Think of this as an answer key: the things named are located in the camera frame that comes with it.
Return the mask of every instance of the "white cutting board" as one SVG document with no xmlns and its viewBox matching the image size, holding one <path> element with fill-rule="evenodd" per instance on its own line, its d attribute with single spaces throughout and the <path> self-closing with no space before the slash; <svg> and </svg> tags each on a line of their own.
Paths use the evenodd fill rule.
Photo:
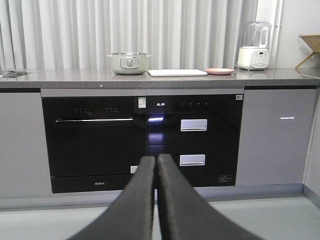
<svg viewBox="0 0 320 240">
<path fill-rule="evenodd" d="M 197 69 L 156 69 L 149 70 L 152 77 L 206 76 L 208 73 Z"/>
</svg>

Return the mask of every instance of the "white blender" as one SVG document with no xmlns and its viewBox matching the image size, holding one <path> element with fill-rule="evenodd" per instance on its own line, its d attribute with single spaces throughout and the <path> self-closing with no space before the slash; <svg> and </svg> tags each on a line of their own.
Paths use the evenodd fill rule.
<svg viewBox="0 0 320 240">
<path fill-rule="evenodd" d="M 248 21 L 242 27 L 236 67 L 263 70 L 269 66 L 269 36 L 271 24 L 267 21 Z"/>
</svg>

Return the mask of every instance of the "plate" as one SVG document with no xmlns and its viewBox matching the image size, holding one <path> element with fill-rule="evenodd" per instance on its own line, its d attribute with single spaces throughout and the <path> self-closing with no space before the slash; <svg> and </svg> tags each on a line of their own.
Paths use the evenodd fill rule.
<svg viewBox="0 0 320 240">
<path fill-rule="evenodd" d="M 152 77 L 184 77 L 184 76 L 206 76 L 208 73 L 197 69 L 155 69 L 149 70 Z"/>
<path fill-rule="evenodd" d="M 205 71 L 212 75 L 230 75 L 235 70 L 232 68 L 206 68 Z"/>
</svg>

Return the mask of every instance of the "tiled floor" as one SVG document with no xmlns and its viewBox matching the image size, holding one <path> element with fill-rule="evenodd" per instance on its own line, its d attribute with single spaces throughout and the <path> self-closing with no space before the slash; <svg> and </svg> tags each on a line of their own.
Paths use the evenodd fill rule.
<svg viewBox="0 0 320 240">
<path fill-rule="evenodd" d="M 235 223 L 266 240 L 319 240 L 320 209 L 306 197 L 210 202 Z M 0 240 L 64 240 L 105 207 L 0 211 Z M 155 207 L 153 240 L 160 240 Z"/>
</svg>

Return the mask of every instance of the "wooden dish rack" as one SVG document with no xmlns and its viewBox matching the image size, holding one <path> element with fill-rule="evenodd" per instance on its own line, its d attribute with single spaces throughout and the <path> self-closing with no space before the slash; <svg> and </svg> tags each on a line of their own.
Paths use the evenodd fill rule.
<svg viewBox="0 0 320 240">
<path fill-rule="evenodd" d="M 313 55 L 320 54 L 320 34 L 300 34 L 298 37 L 301 38 L 309 46 L 309 48 L 311 48 L 312 53 L 297 66 L 295 66 L 295 68 L 299 68 Z"/>
</svg>

